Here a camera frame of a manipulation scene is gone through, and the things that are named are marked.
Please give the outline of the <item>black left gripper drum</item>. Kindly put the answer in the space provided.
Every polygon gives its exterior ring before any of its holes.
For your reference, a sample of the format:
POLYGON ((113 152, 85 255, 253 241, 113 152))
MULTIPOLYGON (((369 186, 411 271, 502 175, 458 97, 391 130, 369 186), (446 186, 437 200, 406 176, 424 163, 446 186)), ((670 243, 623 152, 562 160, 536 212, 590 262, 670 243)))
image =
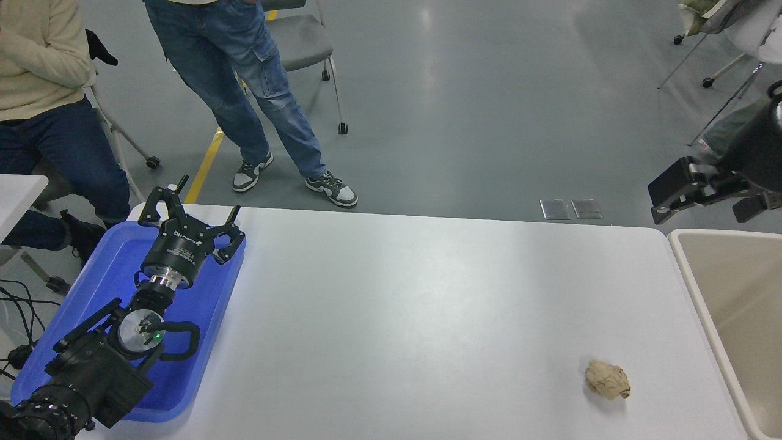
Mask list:
POLYGON ((178 279, 178 288, 192 287, 208 254, 214 250, 213 238, 206 236, 204 222, 162 222, 153 247, 142 262, 142 272, 178 279))

